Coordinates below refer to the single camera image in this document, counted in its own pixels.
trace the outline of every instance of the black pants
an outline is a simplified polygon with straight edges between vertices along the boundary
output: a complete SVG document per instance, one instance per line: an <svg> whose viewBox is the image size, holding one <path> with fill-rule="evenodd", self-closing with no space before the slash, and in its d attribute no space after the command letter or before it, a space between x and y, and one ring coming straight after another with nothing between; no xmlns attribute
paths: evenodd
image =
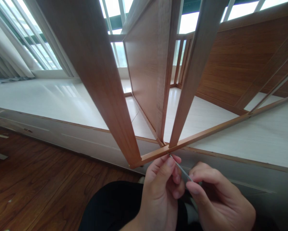
<svg viewBox="0 0 288 231"><path fill-rule="evenodd" d="M138 214L143 185L116 181L105 185L89 201L84 211L79 231L116 231ZM178 200L176 230L201 230L199 224L188 226L187 210Z"/></svg>

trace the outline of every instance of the person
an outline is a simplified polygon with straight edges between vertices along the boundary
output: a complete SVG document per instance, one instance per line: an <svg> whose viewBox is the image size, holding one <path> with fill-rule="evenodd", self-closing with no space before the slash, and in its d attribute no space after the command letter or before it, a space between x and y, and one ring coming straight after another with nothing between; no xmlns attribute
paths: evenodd
<svg viewBox="0 0 288 231"><path fill-rule="evenodd" d="M181 158L172 156L153 161L144 184L117 181L101 188L88 203L79 231L252 229L255 209L236 186L202 162L189 172L194 182L185 184L175 164ZM185 187L198 207L200 225L188 224L189 214L180 199Z"/></svg>

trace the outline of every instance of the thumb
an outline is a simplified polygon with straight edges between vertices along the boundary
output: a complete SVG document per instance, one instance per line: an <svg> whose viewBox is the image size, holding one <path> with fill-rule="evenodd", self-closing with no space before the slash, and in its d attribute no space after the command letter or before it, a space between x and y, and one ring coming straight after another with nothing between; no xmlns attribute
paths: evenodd
<svg viewBox="0 0 288 231"><path fill-rule="evenodd" d="M152 182L154 189L159 189L161 192L164 191L168 179L171 177L175 169L175 160L168 158L165 163L160 167L155 179Z"/></svg>
<svg viewBox="0 0 288 231"><path fill-rule="evenodd" d="M195 200L195 203L198 206L199 211L204 213L213 212L214 207L211 204L206 192L199 184L188 181L186 183L186 187L191 193L193 199Z"/></svg>

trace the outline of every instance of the wooden floor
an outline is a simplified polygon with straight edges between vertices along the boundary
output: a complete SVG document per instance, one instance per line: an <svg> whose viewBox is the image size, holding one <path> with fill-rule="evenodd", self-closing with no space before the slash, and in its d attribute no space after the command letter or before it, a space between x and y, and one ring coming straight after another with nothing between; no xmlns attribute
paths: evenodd
<svg viewBox="0 0 288 231"><path fill-rule="evenodd" d="M90 198L139 174L0 128L0 231L77 230Z"/></svg>

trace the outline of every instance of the white platform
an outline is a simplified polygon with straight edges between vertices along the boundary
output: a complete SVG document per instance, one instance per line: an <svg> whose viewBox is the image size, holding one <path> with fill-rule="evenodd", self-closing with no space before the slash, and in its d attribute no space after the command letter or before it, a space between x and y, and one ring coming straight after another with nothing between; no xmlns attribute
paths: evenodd
<svg viewBox="0 0 288 231"><path fill-rule="evenodd" d="M129 80L122 84L125 92L131 89ZM178 88L170 89L164 135L166 142L170 141L180 92ZM246 109L256 105L263 96L258 94ZM264 105L278 99L272 96ZM154 139L133 98L126 97L126 102L135 135ZM0 108L108 129L80 80L35 79L1 84ZM235 117L234 113L194 97L180 139ZM288 104L189 146L288 167Z"/></svg>

